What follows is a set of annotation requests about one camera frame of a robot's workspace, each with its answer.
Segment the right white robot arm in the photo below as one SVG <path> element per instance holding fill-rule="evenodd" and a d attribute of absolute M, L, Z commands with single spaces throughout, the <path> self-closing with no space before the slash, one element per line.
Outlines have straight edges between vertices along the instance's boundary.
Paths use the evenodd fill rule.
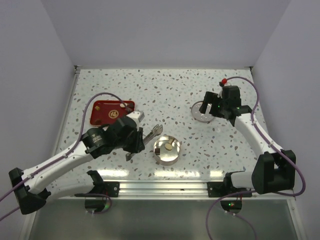
<path fill-rule="evenodd" d="M 200 113 L 209 112 L 216 118 L 229 121 L 240 132 L 256 155 L 252 172 L 228 172 L 223 179 L 223 192 L 235 196 L 240 190 L 255 190 L 258 194 L 291 190 L 295 185 L 296 170 L 292 166 L 296 155 L 284 150 L 263 130 L 248 105 L 243 105 L 237 86 L 224 86 L 220 93 L 205 93 Z"/>

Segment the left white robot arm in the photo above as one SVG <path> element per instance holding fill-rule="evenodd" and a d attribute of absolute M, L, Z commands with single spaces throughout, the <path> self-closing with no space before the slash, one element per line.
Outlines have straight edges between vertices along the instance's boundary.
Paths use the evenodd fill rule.
<path fill-rule="evenodd" d="M 12 189 L 23 215 L 38 211 L 48 199 L 64 197 L 76 189 L 75 185 L 49 186 L 74 168 L 108 155 L 116 149 L 128 153 L 140 153 L 143 142 L 142 113 L 134 111 L 118 118 L 113 124 L 89 129 L 64 151 L 29 169 L 12 169 L 8 175 Z"/>

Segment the silver metal tweezers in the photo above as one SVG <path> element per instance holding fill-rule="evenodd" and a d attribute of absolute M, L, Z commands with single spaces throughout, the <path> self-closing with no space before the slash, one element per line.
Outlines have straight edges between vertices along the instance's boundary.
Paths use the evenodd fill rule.
<path fill-rule="evenodd" d="M 147 145 L 153 138 L 159 136 L 163 132 L 163 125 L 155 125 L 151 132 L 143 138 L 143 144 Z"/>

